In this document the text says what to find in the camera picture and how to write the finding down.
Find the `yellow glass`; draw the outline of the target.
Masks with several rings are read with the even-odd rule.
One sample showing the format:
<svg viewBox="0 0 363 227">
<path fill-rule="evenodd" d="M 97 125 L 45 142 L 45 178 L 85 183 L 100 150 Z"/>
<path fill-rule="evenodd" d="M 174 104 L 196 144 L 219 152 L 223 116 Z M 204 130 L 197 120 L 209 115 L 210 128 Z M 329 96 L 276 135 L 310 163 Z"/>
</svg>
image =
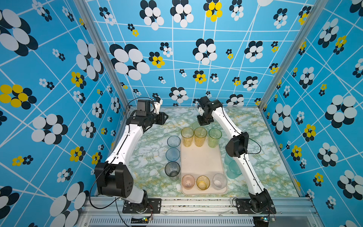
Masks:
<svg viewBox="0 0 363 227">
<path fill-rule="evenodd" d="M 185 147 L 190 147 L 193 142 L 194 130 L 190 127 L 181 130 L 182 142 Z"/>
<path fill-rule="evenodd" d="M 198 127 L 194 130 L 194 141 L 197 147 L 202 147 L 207 137 L 207 130 L 203 127 Z"/>
</svg>

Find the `green clear glass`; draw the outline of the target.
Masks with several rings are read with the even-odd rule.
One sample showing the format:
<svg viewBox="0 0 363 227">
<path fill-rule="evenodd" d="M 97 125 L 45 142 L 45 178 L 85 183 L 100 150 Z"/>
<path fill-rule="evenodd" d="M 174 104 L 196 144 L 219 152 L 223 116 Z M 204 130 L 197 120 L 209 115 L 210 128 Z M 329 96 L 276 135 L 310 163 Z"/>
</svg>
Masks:
<svg viewBox="0 0 363 227">
<path fill-rule="evenodd" d="M 219 144 L 219 140 L 222 137 L 222 132 L 218 128 L 212 128 L 209 131 L 209 147 L 215 148 Z"/>
</svg>

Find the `teal clear glass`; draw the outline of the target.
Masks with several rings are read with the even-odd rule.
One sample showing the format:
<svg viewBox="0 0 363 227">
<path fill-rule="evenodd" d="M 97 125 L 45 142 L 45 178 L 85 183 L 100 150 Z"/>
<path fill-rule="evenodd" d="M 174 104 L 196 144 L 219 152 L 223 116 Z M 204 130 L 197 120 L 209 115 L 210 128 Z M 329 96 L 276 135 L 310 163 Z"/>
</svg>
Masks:
<svg viewBox="0 0 363 227">
<path fill-rule="evenodd" d="M 167 139 L 167 145 L 170 148 L 179 148 L 180 144 L 181 144 L 181 139 L 179 136 L 173 135 Z"/>
</svg>

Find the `blue clear glass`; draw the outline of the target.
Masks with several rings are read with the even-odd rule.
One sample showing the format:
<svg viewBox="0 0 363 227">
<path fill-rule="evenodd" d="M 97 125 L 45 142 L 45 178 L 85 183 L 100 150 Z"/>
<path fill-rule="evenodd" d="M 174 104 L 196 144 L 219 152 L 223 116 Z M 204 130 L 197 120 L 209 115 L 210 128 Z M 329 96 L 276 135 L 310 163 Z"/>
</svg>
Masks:
<svg viewBox="0 0 363 227">
<path fill-rule="evenodd" d="M 180 151 L 177 148 L 170 148 L 167 150 L 165 157 L 169 162 L 177 161 L 180 158 Z"/>
</svg>

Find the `olive clear small glass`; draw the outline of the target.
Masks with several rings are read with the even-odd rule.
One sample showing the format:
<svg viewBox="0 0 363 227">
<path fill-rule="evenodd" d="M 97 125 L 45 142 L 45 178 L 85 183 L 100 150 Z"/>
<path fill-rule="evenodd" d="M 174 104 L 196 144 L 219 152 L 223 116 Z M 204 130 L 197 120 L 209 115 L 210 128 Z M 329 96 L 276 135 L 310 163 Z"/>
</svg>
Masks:
<svg viewBox="0 0 363 227">
<path fill-rule="evenodd" d="M 200 190 L 207 190 L 210 187 L 210 180 L 207 176 L 199 176 L 196 183 Z"/>
</svg>

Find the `frosted white glass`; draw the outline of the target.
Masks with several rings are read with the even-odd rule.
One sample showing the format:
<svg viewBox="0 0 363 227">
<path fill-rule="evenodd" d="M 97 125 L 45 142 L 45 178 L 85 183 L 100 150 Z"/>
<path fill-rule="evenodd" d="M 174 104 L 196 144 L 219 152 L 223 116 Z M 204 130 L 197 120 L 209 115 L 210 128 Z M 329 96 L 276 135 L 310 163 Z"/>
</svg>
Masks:
<svg viewBox="0 0 363 227">
<path fill-rule="evenodd" d="M 227 178 L 222 173 L 216 173 L 212 179 L 213 188 L 216 190 L 222 190 L 227 186 Z"/>
</svg>

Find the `frosted pink glass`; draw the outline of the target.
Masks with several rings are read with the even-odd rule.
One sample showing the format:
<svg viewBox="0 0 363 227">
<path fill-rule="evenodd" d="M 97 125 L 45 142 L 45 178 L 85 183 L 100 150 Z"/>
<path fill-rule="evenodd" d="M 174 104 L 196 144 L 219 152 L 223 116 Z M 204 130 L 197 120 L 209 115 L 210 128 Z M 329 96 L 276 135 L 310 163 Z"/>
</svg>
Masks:
<svg viewBox="0 0 363 227">
<path fill-rule="evenodd" d="M 186 174 L 182 177 L 181 183 L 184 189 L 190 190 L 195 185 L 195 178 L 190 174 Z"/>
</svg>

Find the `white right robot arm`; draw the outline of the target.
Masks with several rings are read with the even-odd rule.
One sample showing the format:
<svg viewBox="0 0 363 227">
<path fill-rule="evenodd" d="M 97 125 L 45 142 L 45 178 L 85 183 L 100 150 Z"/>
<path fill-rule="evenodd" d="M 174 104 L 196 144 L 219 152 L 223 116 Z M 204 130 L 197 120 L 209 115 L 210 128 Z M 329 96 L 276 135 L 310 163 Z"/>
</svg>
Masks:
<svg viewBox="0 0 363 227">
<path fill-rule="evenodd" d="M 199 124 L 204 126 L 217 121 L 229 138 L 229 142 L 226 145 L 226 152 L 235 160 L 245 177 L 249 190 L 251 210 L 255 213 L 268 211 L 269 213 L 276 214 L 273 200 L 259 180 L 249 159 L 249 134 L 240 130 L 233 123 L 220 101 L 211 101 L 207 96 L 204 96 L 198 102 L 199 115 L 197 119 Z"/>
</svg>

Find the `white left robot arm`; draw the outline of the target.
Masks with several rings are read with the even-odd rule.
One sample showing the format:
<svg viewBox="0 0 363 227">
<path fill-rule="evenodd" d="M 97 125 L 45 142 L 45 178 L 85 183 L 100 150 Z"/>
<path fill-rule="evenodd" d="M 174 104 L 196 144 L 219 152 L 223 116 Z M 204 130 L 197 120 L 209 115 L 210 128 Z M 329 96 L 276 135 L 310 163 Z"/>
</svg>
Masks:
<svg viewBox="0 0 363 227">
<path fill-rule="evenodd" d="M 142 210 L 148 205 L 147 192 L 134 185 L 128 169 L 130 157 L 142 137 L 153 125 L 164 125 L 169 116 L 160 112 L 130 116 L 119 143 L 105 162 L 95 167 L 95 183 L 101 195 L 121 198 Z"/>
</svg>

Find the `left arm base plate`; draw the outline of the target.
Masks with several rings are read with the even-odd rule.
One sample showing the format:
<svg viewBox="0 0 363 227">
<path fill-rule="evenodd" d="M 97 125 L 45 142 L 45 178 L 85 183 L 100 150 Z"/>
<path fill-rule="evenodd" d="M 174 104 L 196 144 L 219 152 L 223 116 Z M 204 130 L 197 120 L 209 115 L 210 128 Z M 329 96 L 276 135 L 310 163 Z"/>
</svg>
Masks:
<svg viewBox="0 0 363 227">
<path fill-rule="evenodd" d="M 161 211 L 162 199 L 149 198 L 142 203 L 124 202 L 122 213 L 124 214 L 159 214 Z"/>
</svg>

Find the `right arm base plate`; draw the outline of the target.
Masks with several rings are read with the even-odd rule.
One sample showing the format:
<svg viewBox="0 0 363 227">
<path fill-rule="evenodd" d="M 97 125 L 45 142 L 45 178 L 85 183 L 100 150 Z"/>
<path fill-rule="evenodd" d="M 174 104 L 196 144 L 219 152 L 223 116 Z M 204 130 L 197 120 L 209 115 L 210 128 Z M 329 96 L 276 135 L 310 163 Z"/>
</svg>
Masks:
<svg viewBox="0 0 363 227">
<path fill-rule="evenodd" d="M 232 205 L 237 209 L 238 214 L 273 214 L 275 215 L 276 207 L 273 201 L 270 201 L 268 205 L 262 209 L 262 211 L 253 211 L 252 205 L 250 204 L 249 199 L 240 199 L 240 198 L 233 198 Z"/>
</svg>

